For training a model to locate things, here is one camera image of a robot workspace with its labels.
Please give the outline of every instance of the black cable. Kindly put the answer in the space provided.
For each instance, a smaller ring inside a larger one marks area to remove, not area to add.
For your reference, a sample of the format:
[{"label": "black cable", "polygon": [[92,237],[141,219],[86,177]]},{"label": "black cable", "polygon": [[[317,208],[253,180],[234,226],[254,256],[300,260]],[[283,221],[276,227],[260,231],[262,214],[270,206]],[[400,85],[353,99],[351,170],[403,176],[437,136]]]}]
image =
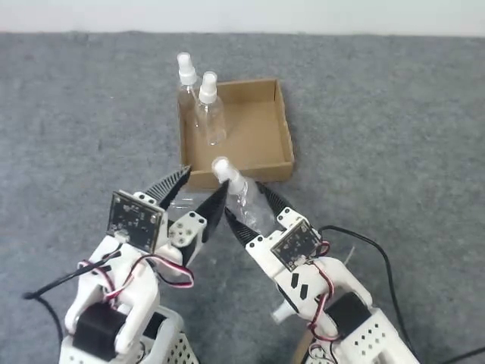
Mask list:
[{"label": "black cable", "polygon": [[480,347],[478,349],[469,351],[468,353],[455,356],[454,358],[448,359],[445,362],[442,362],[440,364],[452,364],[453,362],[459,362],[461,360],[468,359],[468,358],[471,358],[472,356],[482,354],[482,353],[485,353],[485,347]]},{"label": "black cable", "polygon": [[58,332],[59,352],[61,352],[62,338],[64,337],[64,334],[62,333],[61,321],[59,320],[58,314],[55,313],[55,310],[52,308],[51,304],[42,297],[34,297],[33,300],[43,305],[45,309],[47,309],[49,315],[52,317],[52,320],[54,320],[55,328]]},{"label": "black cable", "polygon": [[332,360],[334,364],[339,364],[338,360],[335,357],[335,354],[333,353],[333,343],[335,341],[330,342],[330,355],[332,356]]},{"label": "black cable", "polygon": [[40,297],[42,296],[45,292],[48,292],[50,291],[52,288],[56,288],[57,286],[60,286],[61,284],[75,278],[75,277],[79,277],[80,275],[83,275],[85,273],[88,273],[90,271],[92,271],[94,268],[99,268],[101,267],[102,265],[104,265],[108,260],[110,259],[113,259],[113,258],[116,258],[117,256],[120,256],[121,253],[119,251],[115,251],[114,253],[110,254],[109,256],[107,256],[106,258],[104,259],[101,259],[100,261],[96,262],[96,263],[92,263],[90,265],[86,265],[84,267],[81,267],[63,277],[60,277],[58,279],[56,279],[55,281],[49,283],[49,284],[46,284],[44,287],[41,287],[39,288],[38,290],[36,290],[35,292],[26,292],[22,295],[22,298],[24,298],[25,300],[33,300],[35,297]]},{"label": "black cable", "polygon": [[390,293],[391,293],[391,298],[393,300],[394,310],[396,311],[397,321],[399,323],[399,327],[401,328],[402,336],[404,337],[405,342],[408,344],[409,349],[416,356],[415,351],[412,347],[411,341],[409,340],[408,332],[405,328],[404,318],[402,317],[401,309],[399,308],[399,303],[398,303],[397,296],[396,296],[396,289],[394,287],[393,271],[392,271],[392,268],[391,268],[391,263],[389,261],[389,257],[387,256],[386,252],[384,251],[384,249],[382,249],[382,247],[379,244],[377,244],[375,241],[369,239],[368,237],[365,237],[364,235],[357,234],[354,231],[344,229],[343,227],[338,227],[338,226],[334,226],[334,225],[327,225],[327,226],[320,227],[318,229],[318,233],[320,233],[320,235],[321,235],[321,232],[325,231],[325,230],[339,231],[340,233],[350,235],[351,237],[356,237],[357,239],[360,239],[360,240],[372,245],[382,255],[382,257],[384,258],[384,262],[386,263],[386,272],[387,272],[387,280],[389,282],[389,290],[390,290]]},{"label": "black cable", "polygon": [[121,256],[121,252],[119,251],[120,247],[121,247],[121,243],[117,246],[117,248],[115,250],[113,250],[113,252],[107,254],[105,256],[105,258],[101,259],[100,261],[98,261],[96,263],[92,263],[91,265],[86,265],[84,267],[81,267],[81,268],[77,269],[76,271],[73,271],[70,274],[65,275],[64,277],[60,277],[60,278],[56,279],[55,281],[53,281],[49,284],[46,284],[44,287],[39,288],[35,292],[26,292],[26,293],[22,294],[23,299],[25,299],[25,300],[35,300],[38,303],[40,303],[41,305],[43,305],[45,307],[45,309],[47,309],[47,312],[52,317],[52,320],[54,320],[55,328],[58,332],[59,352],[61,352],[62,338],[64,337],[64,334],[62,332],[61,320],[59,320],[59,316],[56,313],[56,311],[54,310],[54,308],[52,308],[51,304],[49,302],[47,302],[47,300],[42,298],[41,296],[45,292],[50,291],[52,288],[56,288],[57,286],[69,281],[70,279],[73,279],[73,278],[78,277],[80,275],[83,275],[83,274],[85,274],[89,271],[92,271],[93,269],[104,265],[110,259]]}]

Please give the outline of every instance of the plastic spray bottle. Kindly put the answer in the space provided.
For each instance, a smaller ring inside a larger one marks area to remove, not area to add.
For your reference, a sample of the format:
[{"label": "plastic spray bottle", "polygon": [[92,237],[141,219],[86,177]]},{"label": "plastic spray bottle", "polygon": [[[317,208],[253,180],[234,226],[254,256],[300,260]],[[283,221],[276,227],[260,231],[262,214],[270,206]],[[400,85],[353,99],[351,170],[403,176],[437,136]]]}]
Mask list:
[{"label": "plastic spray bottle", "polygon": [[259,234],[272,233],[276,226],[273,211],[254,180],[242,176],[226,157],[217,157],[212,171],[220,183],[229,180],[226,204],[237,219]]},{"label": "plastic spray bottle", "polygon": [[217,74],[205,72],[199,90],[199,101],[196,106],[196,116],[199,125],[205,128],[207,143],[214,146],[226,139],[226,118],[224,104],[217,96]]},{"label": "plastic spray bottle", "polygon": [[194,86],[197,83],[196,69],[192,65],[189,53],[179,53],[177,61],[179,64],[180,78],[177,90],[179,114],[183,120],[193,123],[198,127],[199,124],[195,113],[197,97],[194,92]]}]

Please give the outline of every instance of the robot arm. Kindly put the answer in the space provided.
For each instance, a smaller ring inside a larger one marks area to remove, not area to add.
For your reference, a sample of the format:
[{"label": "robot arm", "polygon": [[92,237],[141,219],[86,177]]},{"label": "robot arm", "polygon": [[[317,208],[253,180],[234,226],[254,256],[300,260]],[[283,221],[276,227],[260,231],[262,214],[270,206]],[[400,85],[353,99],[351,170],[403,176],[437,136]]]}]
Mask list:
[{"label": "robot arm", "polygon": [[[280,225],[272,234],[257,234],[229,209],[225,215],[238,241],[285,299],[273,312],[274,320],[279,323],[297,314],[309,322],[312,345],[325,356],[309,357],[307,363],[320,359],[339,364],[418,363],[391,322],[373,306],[365,287],[341,261],[321,252],[322,238],[305,216],[264,185],[258,188]],[[326,307],[329,299],[332,303]]]},{"label": "robot arm", "polygon": [[[113,193],[107,235],[80,265],[117,254],[80,276],[64,320],[69,335],[60,363],[161,362],[171,351],[171,341],[183,340],[178,338],[183,325],[178,314],[158,307],[158,278],[175,287],[193,285],[192,272],[185,267],[217,226],[227,193],[225,184],[196,210],[171,221],[167,208],[189,175],[190,168],[184,168],[145,192]],[[180,282],[181,275],[189,280]],[[145,352],[147,342],[150,353],[140,359],[140,345]]]}]

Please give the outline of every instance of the brown cardboard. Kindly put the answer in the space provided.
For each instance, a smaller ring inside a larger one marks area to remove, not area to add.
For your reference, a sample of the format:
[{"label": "brown cardboard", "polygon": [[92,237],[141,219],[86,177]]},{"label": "brown cardboard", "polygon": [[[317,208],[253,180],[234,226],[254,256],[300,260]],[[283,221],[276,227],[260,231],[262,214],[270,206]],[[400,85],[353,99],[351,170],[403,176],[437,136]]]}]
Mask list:
[{"label": "brown cardboard", "polygon": [[310,346],[311,342],[313,341],[313,335],[310,331],[305,331],[302,339],[300,340],[295,354],[293,355],[292,364],[303,364],[308,357],[308,347]]},{"label": "brown cardboard", "polygon": [[180,113],[180,158],[183,165],[192,166],[189,187],[218,186],[211,163],[220,155],[261,182],[287,180],[295,157],[278,81],[219,83],[217,93],[224,102],[229,132],[216,146],[209,146],[203,132]]}]

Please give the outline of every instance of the white spray nozzle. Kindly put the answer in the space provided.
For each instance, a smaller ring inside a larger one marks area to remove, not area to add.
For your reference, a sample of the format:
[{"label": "white spray nozzle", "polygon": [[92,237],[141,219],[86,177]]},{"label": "white spray nozzle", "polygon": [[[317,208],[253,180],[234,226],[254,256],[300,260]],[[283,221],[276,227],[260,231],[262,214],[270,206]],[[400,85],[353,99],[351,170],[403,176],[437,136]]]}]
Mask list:
[{"label": "white spray nozzle", "polygon": [[229,194],[235,195],[243,191],[246,179],[234,168],[226,157],[217,157],[212,162],[212,171],[220,184],[229,180]]},{"label": "white spray nozzle", "polygon": [[197,73],[192,65],[190,54],[186,52],[179,53],[177,61],[179,62],[180,82],[186,86],[193,85],[197,81]]},{"label": "white spray nozzle", "polygon": [[217,98],[217,74],[205,72],[202,78],[202,85],[199,90],[199,100],[205,104],[211,104]]}]

